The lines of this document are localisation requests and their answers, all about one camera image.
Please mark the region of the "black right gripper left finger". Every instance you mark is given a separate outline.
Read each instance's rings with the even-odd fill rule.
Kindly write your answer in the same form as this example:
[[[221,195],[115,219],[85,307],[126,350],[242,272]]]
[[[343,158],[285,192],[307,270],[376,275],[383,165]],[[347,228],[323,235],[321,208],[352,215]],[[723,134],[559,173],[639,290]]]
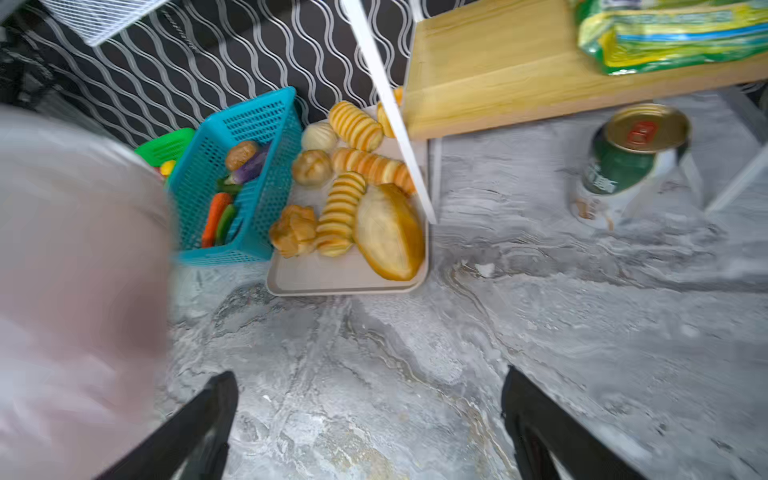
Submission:
[[[236,376],[213,376],[190,402],[101,479],[220,479],[239,400]]]

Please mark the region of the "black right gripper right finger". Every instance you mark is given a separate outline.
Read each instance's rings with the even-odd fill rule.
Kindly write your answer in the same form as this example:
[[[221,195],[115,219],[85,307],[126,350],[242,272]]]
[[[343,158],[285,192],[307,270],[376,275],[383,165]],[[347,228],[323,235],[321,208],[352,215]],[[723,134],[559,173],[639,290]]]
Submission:
[[[558,465],[573,479],[643,477],[514,366],[504,382],[501,409],[523,479],[559,479]]]

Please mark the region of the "white plastic bag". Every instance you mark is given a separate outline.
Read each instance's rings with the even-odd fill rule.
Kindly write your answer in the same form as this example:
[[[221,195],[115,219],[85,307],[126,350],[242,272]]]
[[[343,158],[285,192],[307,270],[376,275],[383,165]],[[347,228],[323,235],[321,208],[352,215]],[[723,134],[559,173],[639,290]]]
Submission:
[[[1,475],[91,479],[148,434],[175,221],[125,145],[1,110]]]

